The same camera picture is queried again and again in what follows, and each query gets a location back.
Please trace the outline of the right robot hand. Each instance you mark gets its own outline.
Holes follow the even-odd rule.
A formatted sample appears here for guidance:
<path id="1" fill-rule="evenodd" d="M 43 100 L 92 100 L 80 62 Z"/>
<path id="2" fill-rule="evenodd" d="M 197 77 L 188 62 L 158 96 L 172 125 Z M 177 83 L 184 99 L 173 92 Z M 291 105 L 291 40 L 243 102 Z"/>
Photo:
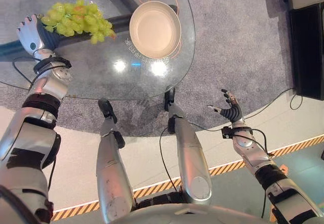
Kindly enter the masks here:
<path id="1" fill-rule="evenodd" d="M 231 123 L 236 121 L 244 121 L 241 107 L 236 100 L 236 97 L 226 89 L 221 89 L 223 96 L 226 98 L 226 102 L 229 105 L 227 109 L 221 109 L 213 105 L 207 105 L 207 107 L 229 120 Z"/>

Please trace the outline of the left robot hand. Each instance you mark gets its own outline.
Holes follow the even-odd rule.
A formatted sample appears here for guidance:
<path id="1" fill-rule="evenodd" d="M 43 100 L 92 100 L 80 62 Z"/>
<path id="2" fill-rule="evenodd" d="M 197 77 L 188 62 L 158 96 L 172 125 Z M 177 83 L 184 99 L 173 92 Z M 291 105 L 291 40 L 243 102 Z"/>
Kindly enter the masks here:
<path id="1" fill-rule="evenodd" d="M 17 28 L 17 36 L 28 54 L 45 59 L 55 55 L 56 39 L 43 26 L 36 14 L 26 16 Z"/>

